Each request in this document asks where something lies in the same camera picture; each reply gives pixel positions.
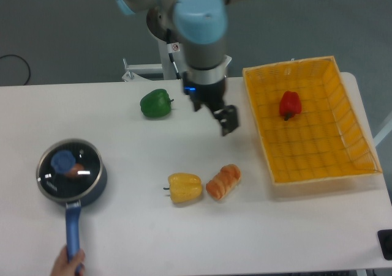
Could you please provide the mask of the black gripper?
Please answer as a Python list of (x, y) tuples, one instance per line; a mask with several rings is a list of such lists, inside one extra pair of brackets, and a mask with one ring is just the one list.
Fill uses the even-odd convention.
[(213, 118), (221, 126), (221, 135), (226, 136), (239, 127), (237, 107), (225, 106), (223, 100), (226, 89), (226, 78), (213, 84), (197, 84), (190, 80), (190, 73), (183, 73), (183, 91), (193, 103), (194, 111), (206, 106)]

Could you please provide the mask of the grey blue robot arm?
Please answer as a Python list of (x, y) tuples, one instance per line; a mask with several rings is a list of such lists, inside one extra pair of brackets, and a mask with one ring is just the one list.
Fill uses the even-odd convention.
[(155, 12), (164, 41), (181, 45), (186, 69), (178, 72), (183, 91), (198, 111), (206, 106), (222, 135), (239, 126), (236, 106), (224, 102), (226, 89), (226, 6), (242, 0), (117, 0), (120, 8)]

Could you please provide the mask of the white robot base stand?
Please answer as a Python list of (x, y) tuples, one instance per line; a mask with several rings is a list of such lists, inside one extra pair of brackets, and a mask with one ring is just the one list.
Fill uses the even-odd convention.
[(197, 84), (213, 84), (226, 77), (231, 57), (226, 55), (227, 13), (224, 6), (179, 4), (172, 14), (160, 7), (148, 10), (146, 23), (157, 40), (160, 64), (125, 65), (128, 78), (163, 75), (165, 80), (183, 78)]

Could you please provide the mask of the person hand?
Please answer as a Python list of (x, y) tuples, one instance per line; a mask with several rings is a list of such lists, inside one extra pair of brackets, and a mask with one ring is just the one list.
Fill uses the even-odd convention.
[(58, 257), (54, 261), (53, 267), (50, 272), (50, 276), (60, 276), (60, 275), (84, 275), (85, 274), (85, 251), (79, 249), (77, 254), (68, 261), (67, 257), (67, 246), (63, 246), (59, 252)]

